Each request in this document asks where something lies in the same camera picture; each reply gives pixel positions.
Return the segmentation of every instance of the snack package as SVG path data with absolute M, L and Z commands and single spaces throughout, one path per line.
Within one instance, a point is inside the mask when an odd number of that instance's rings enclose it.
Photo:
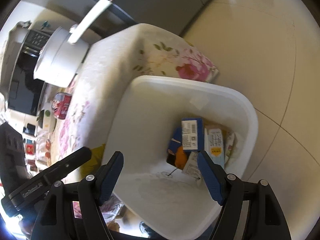
M 224 145 L 221 129 L 204 128 L 204 142 L 204 149 L 212 161 L 224 168 Z
M 181 127 L 178 127 L 169 142 L 168 146 L 168 154 L 175 155 L 178 148 L 182 145 L 182 134 L 181 134 Z
M 201 118 L 183 118 L 182 147 L 185 152 L 204 150 L 203 122 Z
M 198 168 L 198 152 L 191 152 L 186 165 L 184 166 L 182 173 L 189 175 L 196 179 L 196 182 L 201 180 L 201 172 Z
M 64 120 L 66 118 L 71 98 L 72 95 L 63 92 L 59 92 L 55 95 L 52 102 L 52 110 L 55 118 L 61 120 Z
M 235 144 L 236 135 L 234 132 L 227 132 L 227 136 L 225 139 L 225 146 L 224 146 L 224 163 L 226 164 L 230 158 L 232 153 L 233 146 Z

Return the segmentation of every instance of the white rice cooker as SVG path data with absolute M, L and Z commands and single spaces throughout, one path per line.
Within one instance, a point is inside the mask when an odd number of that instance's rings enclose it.
M 92 22 L 112 4 L 112 1 L 99 0 L 79 25 L 72 26 L 70 31 L 62 27 L 56 29 L 40 52 L 33 78 L 58 87 L 67 87 L 89 49 L 89 44 L 80 37 Z

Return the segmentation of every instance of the white container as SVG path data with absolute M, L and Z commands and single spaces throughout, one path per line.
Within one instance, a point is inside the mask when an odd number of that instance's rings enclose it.
M 166 150 L 181 118 L 201 116 L 231 128 L 237 138 L 225 171 L 241 177 L 250 159 L 258 119 L 239 92 L 192 80 L 141 76 L 122 97 L 108 137 L 102 163 L 115 151 L 124 154 L 124 168 L 114 193 L 153 230 L 170 240 L 199 237 L 219 215 L 203 183 L 176 170 L 163 172 Z

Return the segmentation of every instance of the red package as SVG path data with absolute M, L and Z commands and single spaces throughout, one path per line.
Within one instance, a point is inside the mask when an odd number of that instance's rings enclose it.
M 71 102 L 71 95 L 67 93 L 58 93 L 52 102 L 53 115 L 57 119 L 64 120 Z
M 34 154 L 34 145 L 26 144 L 26 154 L 33 155 Z
M 36 167 L 36 160 L 27 159 L 27 164 L 29 164 L 31 167 Z

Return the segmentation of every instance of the screw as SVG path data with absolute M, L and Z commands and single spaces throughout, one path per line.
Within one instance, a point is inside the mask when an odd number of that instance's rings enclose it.
M 61 184 L 62 184 L 62 182 L 61 182 L 60 180 L 58 180 L 58 181 L 56 181 L 53 185 L 54 185 L 55 187 L 60 187 Z
M 236 176 L 233 175 L 233 174 L 228 174 L 227 178 L 230 179 L 230 180 L 235 180 Z
M 263 186 L 268 186 L 268 182 L 264 179 L 260 180 L 260 184 Z
M 85 177 L 85 179 L 87 181 L 92 181 L 94 179 L 94 176 L 93 175 L 88 175 L 88 176 Z

